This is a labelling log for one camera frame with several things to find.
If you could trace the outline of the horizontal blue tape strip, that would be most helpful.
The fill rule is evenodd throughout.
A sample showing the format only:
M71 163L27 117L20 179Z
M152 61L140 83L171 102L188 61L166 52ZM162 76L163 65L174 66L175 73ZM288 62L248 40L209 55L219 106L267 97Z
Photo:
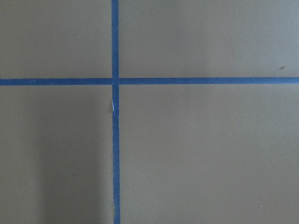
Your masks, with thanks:
M112 85L112 78L9 78L1 86L52 85ZM119 78L120 85L167 84L298 84L298 77L177 77L177 78Z

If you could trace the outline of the vertical blue tape strip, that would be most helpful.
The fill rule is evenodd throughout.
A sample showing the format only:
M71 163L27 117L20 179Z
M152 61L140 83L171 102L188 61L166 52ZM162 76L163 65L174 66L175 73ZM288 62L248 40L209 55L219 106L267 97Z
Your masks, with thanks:
M114 223L121 223L119 131L119 1L112 0L112 122Z

